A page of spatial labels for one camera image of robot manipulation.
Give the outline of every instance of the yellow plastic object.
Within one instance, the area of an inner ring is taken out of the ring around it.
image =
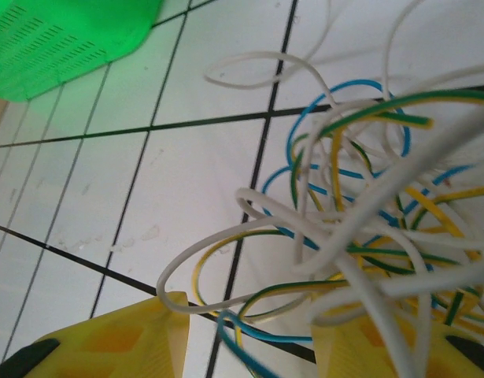
[[[189,316],[151,298],[42,337],[61,344],[26,378],[180,378],[188,332]]]
[[[410,346],[415,341],[412,326],[397,320]],[[430,339],[427,378],[484,378],[448,340],[448,335],[472,339],[455,328],[434,322]],[[378,329],[367,316],[337,327],[312,327],[319,378],[397,378]]]

